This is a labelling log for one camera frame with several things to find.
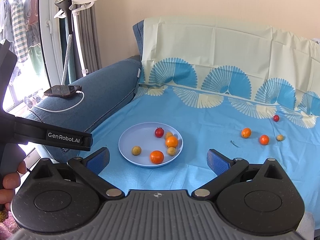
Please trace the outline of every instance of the white cable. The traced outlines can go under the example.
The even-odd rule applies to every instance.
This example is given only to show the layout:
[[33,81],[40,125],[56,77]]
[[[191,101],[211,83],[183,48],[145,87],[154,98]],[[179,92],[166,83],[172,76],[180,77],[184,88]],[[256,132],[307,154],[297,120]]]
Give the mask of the white cable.
[[47,111],[47,112],[50,112],[50,113],[61,113],[61,112],[64,112],[64,111],[68,111],[68,110],[76,107],[77,105],[79,105],[79,104],[83,101],[83,99],[84,99],[84,93],[83,93],[82,91],[79,91],[79,90],[78,90],[78,91],[76,91],[76,93],[77,93],[77,94],[80,94],[80,93],[82,94],[81,100],[80,100],[78,103],[76,103],[74,106],[69,107],[69,108],[67,108],[67,109],[58,110],[58,111],[52,111],[52,110],[48,110],[48,109],[41,108],[41,107],[39,107],[39,106],[34,106],[34,107],[39,108],[39,109],[44,110],[44,111]]
[[63,66],[61,85],[64,85],[66,83],[69,55],[70,55],[70,50],[71,50],[71,43],[72,43],[72,34],[69,34],[68,35],[68,42],[67,42],[66,58],[64,60],[64,66]]

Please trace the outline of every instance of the human hand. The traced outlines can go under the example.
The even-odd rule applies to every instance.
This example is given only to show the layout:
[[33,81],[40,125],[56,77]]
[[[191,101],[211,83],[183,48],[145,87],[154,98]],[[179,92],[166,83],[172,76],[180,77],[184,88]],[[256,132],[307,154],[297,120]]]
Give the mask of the human hand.
[[19,164],[15,173],[8,174],[3,178],[3,189],[0,189],[0,204],[5,204],[6,211],[10,211],[10,203],[15,195],[15,188],[20,186],[20,175],[27,172],[26,163]]

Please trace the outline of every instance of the crosshair marking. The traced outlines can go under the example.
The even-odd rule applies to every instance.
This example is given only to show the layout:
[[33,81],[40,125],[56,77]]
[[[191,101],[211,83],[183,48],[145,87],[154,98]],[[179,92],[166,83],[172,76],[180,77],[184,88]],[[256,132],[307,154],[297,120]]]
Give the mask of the crosshair marking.
[[163,194],[161,194],[160,192],[157,192],[155,194],[153,194],[156,198],[160,198],[163,196]]

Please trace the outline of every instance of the red cherry tomato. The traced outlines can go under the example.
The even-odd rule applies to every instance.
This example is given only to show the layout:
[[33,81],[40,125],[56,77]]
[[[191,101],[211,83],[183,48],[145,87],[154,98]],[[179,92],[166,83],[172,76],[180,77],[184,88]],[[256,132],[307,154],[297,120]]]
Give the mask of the red cherry tomato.
[[158,127],[155,130],[155,136],[161,138],[164,135],[164,130],[161,127]]
[[273,117],[273,121],[275,121],[275,122],[278,122],[280,120],[280,117],[279,117],[279,115],[275,115],[274,117]]

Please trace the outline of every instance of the fan pattern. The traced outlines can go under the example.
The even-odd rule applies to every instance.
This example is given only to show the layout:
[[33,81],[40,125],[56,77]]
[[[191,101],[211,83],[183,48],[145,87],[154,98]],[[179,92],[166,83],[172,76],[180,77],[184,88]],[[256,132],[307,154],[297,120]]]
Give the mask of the fan pattern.
[[220,106],[227,96],[234,109],[253,118],[272,118],[280,110],[295,125],[312,128],[320,116],[320,97],[307,91],[296,107],[295,88],[282,78],[265,80],[254,97],[248,75],[236,66],[213,67],[203,78],[199,83],[196,66],[185,60],[166,58],[153,65],[147,80],[141,69],[140,84],[146,85],[140,85],[134,99],[160,96],[170,84],[181,101],[194,108]]

